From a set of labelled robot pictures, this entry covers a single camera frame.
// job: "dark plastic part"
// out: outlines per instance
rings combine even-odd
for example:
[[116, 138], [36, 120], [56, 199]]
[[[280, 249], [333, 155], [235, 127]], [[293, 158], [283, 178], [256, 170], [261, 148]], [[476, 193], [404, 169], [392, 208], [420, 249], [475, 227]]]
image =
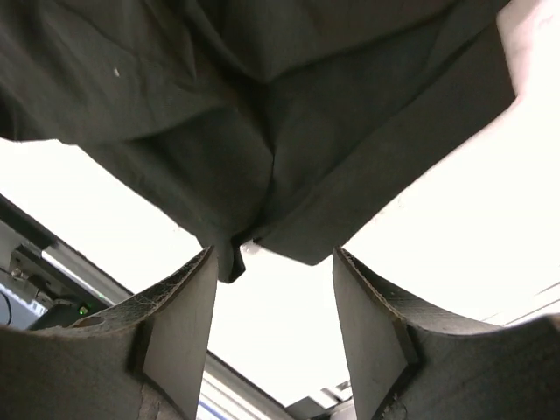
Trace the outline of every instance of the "dark plastic part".
[[194, 420], [217, 276], [207, 249], [69, 328], [0, 327], [0, 418]]
[[512, 328], [463, 318], [343, 249], [333, 281], [358, 420], [560, 418], [559, 316]]

